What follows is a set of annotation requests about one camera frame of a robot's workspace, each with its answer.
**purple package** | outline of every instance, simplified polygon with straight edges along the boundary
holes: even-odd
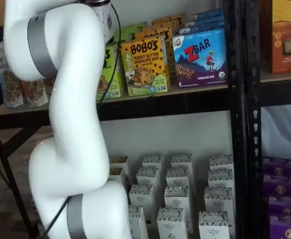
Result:
[[[268,211],[270,213],[291,216],[291,197],[270,196],[268,201]]]
[[[291,216],[270,216],[270,239],[291,239]]]
[[[291,196],[291,178],[265,174],[263,177],[263,194]]]
[[[275,174],[291,177],[291,159],[264,157],[264,174]]]

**bobo's logo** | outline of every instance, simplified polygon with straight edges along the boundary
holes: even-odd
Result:
[[[210,47],[208,39],[201,41],[198,45],[192,45],[184,49],[185,55],[189,55],[189,62],[195,61],[199,58],[198,53]]]
[[[144,42],[142,44],[136,44],[131,46],[131,53],[134,55],[136,52],[147,52],[147,50],[155,51],[157,46],[158,40],[151,40],[149,42]]]
[[[285,235],[288,239],[291,239],[291,229],[286,230]]]

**bobo's box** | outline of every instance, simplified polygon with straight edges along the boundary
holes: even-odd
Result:
[[[263,176],[263,195],[291,196],[291,178],[268,175]]]
[[[290,216],[270,216],[270,239],[291,239]]]
[[[226,212],[199,212],[198,227],[201,239],[229,239]]]
[[[143,207],[129,205],[128,212],[132,239],[149,239]]]
[[[270,196],[268,211],[291,216],[291,197]]]
[[[173,37],[179,87],[201,87],[227,82],[224,29]]]
[[[120,45],[129,96],[167,92],[170,75],[164,35]]]
[[[115,68],[115,56],[117,54],[117,44],[112,43],[105,47],[105,57],[103,69],[97,88],[97,100],[100,100],[107,86],[110,83],[113,70]],[[118,98],[123,95],[124,77],[122,75],[120,61],[117,61],[115,74],[113,75],[112,83],[104,98]]]
[[[167,208],[184,209],[188,233],[193,233],[193,207],[189,187],[166,187],[164,198]]]
[[[282,175],[291,177],[291,159],[264,157],[264,174]]]
[[[188,239],[184,209],[160,208],[157,224],[160,239]]]

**snack box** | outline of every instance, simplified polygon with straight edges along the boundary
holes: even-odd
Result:
[[[132,177],[130,173],[130,162],[128,156],[110,157],[110,168],[122,168],[127,189],[131,188]]]
[[[207,18],[211,17],[217,17],[217,16],[224,16],[224,10],[219,8],[216,10],[210,10],[210,11],[205,11],[201,13],[196,13],[193,15],[190,21],[199,21],[199,20],[204,20]]]
[[[224,29],[173,37],[177,84],[202,87],[227,83]]]
[[[173,38],[173,27],[171,25],[158,27],[152,30],[145,30],[143,32],[139,32],[135,34],[135,38],[137,40],[142,40],[146,37],[156,36],[156,35],[164,35],[165,36],[165,43],[166,43],[166,53],[167,53],[167,60],[169,66],[169,72],[171,76],[175,75],[175,61],[174,61],[174,52],[173,52],[173,45],[172,45],[172,38]]]
[[[169,168],[166,174],[166,182],[168,187],[190,187],[189,169],[184,166]]]
[[[197,189],[193,172],[192,155],[193,155],[192,153],[173,154],[171,164],[172,167],[184,166],[188,168],[191,190],[194,192],[194,194],[196,194]]]
[[[234,201],[234,215],[236,215],[235,180],[232,169],[219,168],[208,171],[208,186],[232,188]]]
[[[128,213],[132,239],[149,239],[143,207],[129,205]]]
[[[224,21],[218,21],[214,22],[208,25],[203,25],[203,26],[189,26],[185,28],[180,28],[179,29],[179,34],[184,35],[184,34],[189,34],[189,33],[195,33],[199,31],[209,31],[209,30],[215,30],[215,29],[220,29],[225,26]]]
[[[291,178],[280,175],[264,174],[263,195],[291,196]]]
[[[131,41],[135,39],[135,34],[141,32],[144,27],[147,26],[147,22],[140,22],[121,28],[121,42]],[[119,29],[114,33],[113,40],[118,42],[119,40]]]
[[[264,174],[283,175],[291,177],[291,159],[264,157],[263,160]]]
[[[291,239],[291,216],[270,215],[270,239]]]
[[[194,233],[192,214],[193,204],[190,194],[190,188],[188,186],[166,187],[164,199],[167,208],[184,209],[188,233]]]
[[[166,171],[167,166],[165,162],[165,158],[163,155],[145,155],[143,162],[143,167],[157,167],[160,171],[160,177],[161,177],[161,185],[162,189],[166,187]]]
[[[157,167],[141,167],[136,175],[139,185],[153,185],[155,199],[159,207],[164,205],[160,170]]]
[[[144,209],[145,222],[148,229],[157,229],[157,206],[152,185],[132,185],[130,193],[131,204]]]
[[[185,23],[185,17],[186,17],[185,12],[182,14],[165,16],[165,17],[153,20],[152,25],[155,25],[155,24],[160,23],[160,22],[178,20],[178,27],[183,27],[184,23]]]
[[[218,169],[218,168],[227,168],[233,170],[233,174],[235,176],[234,171],[234,160],[231,154],[226,154],[217,157],[210,157],[209,158],[209,168],[211,170]]]
[[[97,100],[100,100],[108,86],[110,84],[111,76],[113,74],[113,70],[115,69],[115,74],[113,75],[112,83],[109,87],[109,90],[105,94],[105,99],[107,98],[118,98],[121,97],[124,93],[124,76],[122,74],[122,69],[120,66],[120,61],[117,61],[115,65],[115,58],[117,54],[117,44],[107,44],[105,46],[105,57],[103,69],[99,81],[99,85],[97,88]]]
[[[120,47],[129,96],[168,91],[170,75],[164,35],[127,41]]]
[[[270,196],[268,211],[276,214],[291,216],[291,197]]]
[[[227,212],[229,234],[235,238],[235,214],[232,188],[213,187],[204,190],[205,209],[208,212]]]
[[[188,239],[184,209],[160,208],[157,224],[160,239]]]
[[[199,212],[198,227],[201,239],[229,239],[226,212]]]
[[[125,176],[123,173],[122,168],[110,168],[110,173],[109,173],[109,180],[117,181],[120,184],[122,184],[125,188],[126,187],[126,182],[125,182]]]

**white box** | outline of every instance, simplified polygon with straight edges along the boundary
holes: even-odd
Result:
[[[149,239],[143,207],[129,205],[128,212],[132,239]]]
[[[235,177],[234,170],[234,160],[231,154],[226,154],[218,157],[210,157],[209,158],[209,168],[211,170],[218,168],[227,168],[233,170],[233,175]]]
[[[157,216],[160,239],[188,239],[184,209],[160,208]]]
[[[201,239],[229,239],[226,212],[199,212],[198,227]]]
[[[148,229],[157,229],[157,206],[152,185],[132,185],[130,190],[131,204],[144,209],[146,226]]]
[[[192,191],[189,181],[189,169],[184,166],[172,167],[167,170],[166,183],[168,187],[189,186]]]
[[[235,237],[235,214],[232,188],[214,187],[205,188],[205,208],[208,212],[227,212],[229,223],[229,234]]]
[[[122,168],[110,168],[108,179],[119,182],[126,189],[125,177]]]
[[[130,173],[129,157],[128,156],[110,157],[110,167],[123,169],[125,184],[127,189],[129,190],[131,188],[131,183],[133,180]]]
[[[196,194],[196,179],[194,178],[193,164],[192,164],[192,154],[173,154],[172,155],[172,167],[175,166],[185,166],[189,169],[189,179],[191,183],[191,190]]]
[[[158,207],[164,205],[160,170],[157,167],[141,167],[136,175],[139,185],[153,185]]]
[[[167,208],[183,208],[188,233],[193,233],[192,199],[188,186],[167,187],[164,193]]]
[[[234,201],[234,215],[236,215],[235,180],[232,169],[218,168],[208,171],[208,186],[232,188]]]

